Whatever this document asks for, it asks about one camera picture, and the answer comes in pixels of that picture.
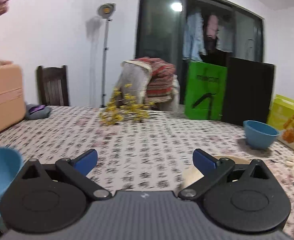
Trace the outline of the patterned blanket on chair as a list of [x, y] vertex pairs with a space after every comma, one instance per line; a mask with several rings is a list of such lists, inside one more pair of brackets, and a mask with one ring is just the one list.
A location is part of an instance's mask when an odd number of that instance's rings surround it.
[[180, 84], [176, 66], [160, 58], [141, 57], [125, 60], [115, 85], [120, 93], [115, 96], [119, 107], [127, 101], [125, 95], [135, 97], [137, 104], [154, 103], [155, 109], [177, 112], [180, 104]]

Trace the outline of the black paper bag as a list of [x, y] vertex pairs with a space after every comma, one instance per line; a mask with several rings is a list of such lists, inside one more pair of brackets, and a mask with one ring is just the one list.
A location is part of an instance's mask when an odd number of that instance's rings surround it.
[[246, 120], [266, 123], [275, 65], [230, 57], [222, 107], [223, 122], [241, 126]]

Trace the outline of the studio light on stand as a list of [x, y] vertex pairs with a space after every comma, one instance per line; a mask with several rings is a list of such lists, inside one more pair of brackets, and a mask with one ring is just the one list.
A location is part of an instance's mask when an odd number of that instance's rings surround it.
[[103, 41], [103, 55], [102, 55], [102, 77], [101, 77], [101, 107], [105, 107], [106, 99], [106, 62], [108, 48], [108, 32], [109, 23], [112, 21], [111, 17], [115, 12], [115, 3], [105, 3], [98, 9], [98, 15], [105, 20], [104, 41]]

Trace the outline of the pink small suitcase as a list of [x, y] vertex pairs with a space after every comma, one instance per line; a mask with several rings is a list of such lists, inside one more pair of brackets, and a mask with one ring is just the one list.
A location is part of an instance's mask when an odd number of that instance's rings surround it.
[[23, 120], [25, 113], [22, 69], [0, 60], [0, 132]]

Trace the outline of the yellow flower branch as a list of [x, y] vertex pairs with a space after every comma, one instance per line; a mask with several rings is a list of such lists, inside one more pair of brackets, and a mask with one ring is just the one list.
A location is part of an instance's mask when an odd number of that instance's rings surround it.
[[139, 103], [131, 93], [122, 93], [115, 87], [107, 106], [99, 113], [100, 123], [104, 126], [119, 125], [123, 121], [143, 122], [150, 117], [149, 111], [154, 102], [143, 100]]

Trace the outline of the hanging light blue shirt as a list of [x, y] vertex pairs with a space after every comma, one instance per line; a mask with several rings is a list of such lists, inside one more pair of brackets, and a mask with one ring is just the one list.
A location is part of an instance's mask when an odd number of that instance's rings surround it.
[[183, 38], [183, 59], [202, 62], [201, 55], [206, 54], [202, 12], [200, 8], [196, 8], [187, 16]]

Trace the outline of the dark wooden chair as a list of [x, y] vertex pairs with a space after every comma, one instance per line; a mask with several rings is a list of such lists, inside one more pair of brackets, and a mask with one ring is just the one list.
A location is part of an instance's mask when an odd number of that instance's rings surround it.
[[36, 69], [39, 103], [46, 106], [70, 106], [67, 66]]

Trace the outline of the calligraphy print tablecloth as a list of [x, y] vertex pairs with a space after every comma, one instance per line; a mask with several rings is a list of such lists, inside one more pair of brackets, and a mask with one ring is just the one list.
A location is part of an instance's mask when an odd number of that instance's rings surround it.
[[98, 109], [52, 107], [46, 119], [24, 120], [1, 132], [0, 147], [48, 164], [93, 148], [99, 160], [89, 178], [109, 191], [175, 190], [197, 148], [211, 155], [262, 159], [290, 198], [284, 230], [294, 238], [294, 177], [287, 165], [294, 152], [279, 142], [265, 151], [254, 150], [240, 126], [158, 111], [145, 122], [103, 126]]

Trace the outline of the dark framed glass door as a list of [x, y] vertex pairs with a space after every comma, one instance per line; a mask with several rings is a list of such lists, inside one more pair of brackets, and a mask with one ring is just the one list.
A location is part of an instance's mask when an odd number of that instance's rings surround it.
[[[184, 103], [190, 60], [183, 59], [187, 16], [200, 8], [203, 17], [203, 62], [225, 66], [228, 57], [262, 62], [263, 19], [224, 0], [140, 0], [136, 57], [157, 57], [176, 66], [180, 104]], [[206, 35], [211, 14], [219, 19], [216, 39]]]

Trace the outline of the hanging pink garment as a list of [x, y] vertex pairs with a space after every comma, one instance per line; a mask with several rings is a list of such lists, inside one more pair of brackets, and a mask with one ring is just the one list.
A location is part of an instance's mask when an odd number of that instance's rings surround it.
[[219, 28], [219, 19], [216, 15], [211, 14], [208, 18], [206, 35], [208, 38], [216, 39]]

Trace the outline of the grey purple cloth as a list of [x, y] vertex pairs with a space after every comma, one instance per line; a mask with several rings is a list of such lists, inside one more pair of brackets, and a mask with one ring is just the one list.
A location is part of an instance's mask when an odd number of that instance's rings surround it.
[[51, 108], [46, 105], [27, 104], [25, 120], [45, 119], [50, 116]]

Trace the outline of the green paper bag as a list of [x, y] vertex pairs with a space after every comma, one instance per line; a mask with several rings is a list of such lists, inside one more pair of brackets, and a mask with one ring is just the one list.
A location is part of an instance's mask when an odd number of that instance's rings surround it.
[[227, 67], [191, 62], [188, 69], [185, 115], [195, 120], [220, 120]]

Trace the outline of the yellow-green snack box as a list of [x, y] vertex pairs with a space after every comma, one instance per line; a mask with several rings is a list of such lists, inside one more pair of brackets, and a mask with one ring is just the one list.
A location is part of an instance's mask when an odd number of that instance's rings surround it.
[[267, 124], [279, 131], [278, 140], [294, 150], [294, 100], [277, 94]]

